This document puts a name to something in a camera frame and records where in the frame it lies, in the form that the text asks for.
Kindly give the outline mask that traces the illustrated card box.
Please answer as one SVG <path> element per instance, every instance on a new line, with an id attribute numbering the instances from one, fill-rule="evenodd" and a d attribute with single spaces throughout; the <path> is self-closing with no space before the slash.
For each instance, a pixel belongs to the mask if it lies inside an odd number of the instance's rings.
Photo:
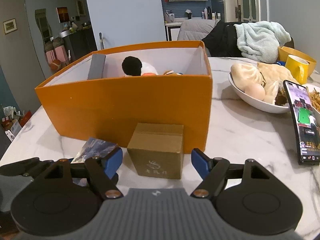
<path id="1" fill-rule="evenodd" d="M 100 139 L 89 138 L 82 149 L 72 159 L 71 164 L 84 163 L 91 157 L 100 157 L 104 173 L 117 183 L 117 170 L 123 162 L 123 151 L 117 144 Z"/>

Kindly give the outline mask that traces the dark grey gift box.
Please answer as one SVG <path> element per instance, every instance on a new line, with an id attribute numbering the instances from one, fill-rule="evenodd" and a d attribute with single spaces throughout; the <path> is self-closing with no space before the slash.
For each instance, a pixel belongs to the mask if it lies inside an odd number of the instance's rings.
<path id="1" fill-rule="evenodd" d="M 101 79 L 103 77 L 106 55 L 93 54 L 88 73 L 88 80 Z"/>

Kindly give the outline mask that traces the orange cardboard storage box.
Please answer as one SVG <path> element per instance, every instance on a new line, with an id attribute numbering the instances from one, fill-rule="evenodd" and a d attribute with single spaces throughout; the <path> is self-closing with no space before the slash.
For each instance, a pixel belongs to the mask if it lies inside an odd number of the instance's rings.
<path id="1" fill-rule="evenodd" d="M 184 152 L 206 148 L 213 78 L 202 41 L 170 41 L 109 48 L 103 77 L 88 80 L 87 54 L 38 85 L 35 92 L 60 135 L 90 137 L 126 147 L 138 123 L 183 125 Z M 128 56 L 158 75 L 126 76 Z"/>

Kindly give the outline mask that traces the black jacket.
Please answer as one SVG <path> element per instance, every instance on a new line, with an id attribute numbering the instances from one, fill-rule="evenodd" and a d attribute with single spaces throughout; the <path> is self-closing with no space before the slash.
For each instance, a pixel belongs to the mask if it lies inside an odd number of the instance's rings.
<path id="1" fill-rule="evenodd" d="M 241 22 L 219 21 L 212 31 L 202 39 L 211 57 L 242 57 L 237 46 L 235 24 Z"/>

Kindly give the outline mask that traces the small framed picture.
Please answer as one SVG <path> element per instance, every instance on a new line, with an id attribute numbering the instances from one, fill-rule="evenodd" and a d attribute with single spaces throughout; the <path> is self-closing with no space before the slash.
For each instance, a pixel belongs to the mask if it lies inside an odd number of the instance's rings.
<path id="1" fill-rule="evenodd" d="M 4 28 L 5 35 L 13 32 L 13 31 L 16 31 L 17 30 L 16 19 L 13 18 L 13 19 L 4 21 L 3 22 L 3 28 Z"/>

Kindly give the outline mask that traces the gold cardboard small box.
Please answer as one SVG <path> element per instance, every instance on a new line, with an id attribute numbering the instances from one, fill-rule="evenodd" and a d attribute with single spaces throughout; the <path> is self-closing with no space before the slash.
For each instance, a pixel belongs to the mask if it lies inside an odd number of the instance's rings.
<path id="1" fill-rule="evenodd" d="M 138 123 L 127 151 L 140 176 L 181 179 L 183 125 Z"/>

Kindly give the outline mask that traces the grey puffer jacket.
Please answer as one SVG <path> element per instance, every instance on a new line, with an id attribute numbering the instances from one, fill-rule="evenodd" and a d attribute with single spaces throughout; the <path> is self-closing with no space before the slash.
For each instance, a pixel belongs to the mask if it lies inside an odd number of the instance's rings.
<path id="1" fill-rule="evenodd" d="M 220 22 L 217 20 L 204 20 L 192 18 L 185 20 L 180 26 L 178 41 L 195 40 L 199 41 L 205 38 Z"/>

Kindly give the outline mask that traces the yellow mug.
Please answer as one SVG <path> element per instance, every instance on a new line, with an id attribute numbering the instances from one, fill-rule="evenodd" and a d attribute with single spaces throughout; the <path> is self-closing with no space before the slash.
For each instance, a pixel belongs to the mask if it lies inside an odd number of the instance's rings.
<path id="1" fill-rule="evenodd" d="M 307 83 L 309 63 L 295 55 L 289 55 L 285 63 L 285 67 L 291 72 L 291 75 L 301 85 Z"/>

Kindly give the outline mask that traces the basketball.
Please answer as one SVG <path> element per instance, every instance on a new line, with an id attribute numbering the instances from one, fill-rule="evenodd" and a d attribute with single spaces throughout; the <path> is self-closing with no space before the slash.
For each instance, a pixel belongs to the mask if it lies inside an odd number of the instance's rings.
<path id="1" fill-rule="evenodd" d="M 49 66 L 50 66 L 50 68 L 51 68 L 52 71 L 56 71 L 56 72 L 57 72 L 58 70 L 61 69 L 62 63 L 61 63 L 60 60 L 55 59 L 55 60 L 53 60 L 53 61 L 49 64 Z"/>

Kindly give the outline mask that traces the yellow bowl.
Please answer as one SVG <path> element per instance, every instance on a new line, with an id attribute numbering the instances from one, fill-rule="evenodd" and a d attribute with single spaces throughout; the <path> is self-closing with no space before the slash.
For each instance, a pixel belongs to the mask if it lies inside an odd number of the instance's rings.
<path id="1" fill-rule="evenodd" d="M 307 55 L 301 51 L 298 51 L 296 49 L 290 48 L 290 47 L 286 47 L 286 46 L 278 47 L 278 60 L 279 61 L 286 61 L 287 57 L 289 55 L 294 55 L 294 56 L 300 57 L 301 59 L 304 59 L 309 63 L 308 77 L 315 70 L 317 61 L 315 59 L 313 59 L 312 57 L 310 57 L 309 55 Z"/>

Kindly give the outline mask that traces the white bowl of buns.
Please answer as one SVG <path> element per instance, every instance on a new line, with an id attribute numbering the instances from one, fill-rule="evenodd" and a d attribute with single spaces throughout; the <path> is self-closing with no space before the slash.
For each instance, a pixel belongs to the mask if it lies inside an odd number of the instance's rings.
<path id="1" fill-rule="evenodd" d="M 290 111 L 283 81 L 297 80 L 284 66 L 237 62 L 231 66 L 228 78 L 236 94 L 250 106 L 273 114 Z"/>

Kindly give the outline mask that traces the white panda plush toy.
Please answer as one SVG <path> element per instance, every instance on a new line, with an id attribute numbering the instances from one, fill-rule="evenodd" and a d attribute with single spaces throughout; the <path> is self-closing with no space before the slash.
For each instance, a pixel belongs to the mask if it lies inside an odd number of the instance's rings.
<path id="1" fill-rule="evenodd" d="M 139 58 L 133 56 L 126 57 L 121 66 L 126 76 L 158 75 L 154 66 L 149 63 L 142 62 Z"/>

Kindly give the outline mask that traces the black smartphone lit screen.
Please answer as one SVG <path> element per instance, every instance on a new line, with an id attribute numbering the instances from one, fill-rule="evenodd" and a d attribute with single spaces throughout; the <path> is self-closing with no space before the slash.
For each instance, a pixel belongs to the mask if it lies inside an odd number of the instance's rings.
<path id="1" fill-rule="evenodd" d="M 298 163 L 319 165 L 319 126 L 306 87 L 283 81 L 296 136 Z"/>

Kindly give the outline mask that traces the light blue fleece blanket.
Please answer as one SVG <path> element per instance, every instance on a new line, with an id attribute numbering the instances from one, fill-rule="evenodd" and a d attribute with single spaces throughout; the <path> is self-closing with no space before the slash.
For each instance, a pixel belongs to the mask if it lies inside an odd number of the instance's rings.
<path id="1" fill-rule="evenodd" d="M 255 61 L 275 63 L 278 48 L 291 41 L 291 35 L 278 22 L 259 21 L 234 27 L 242 56 Z"/>

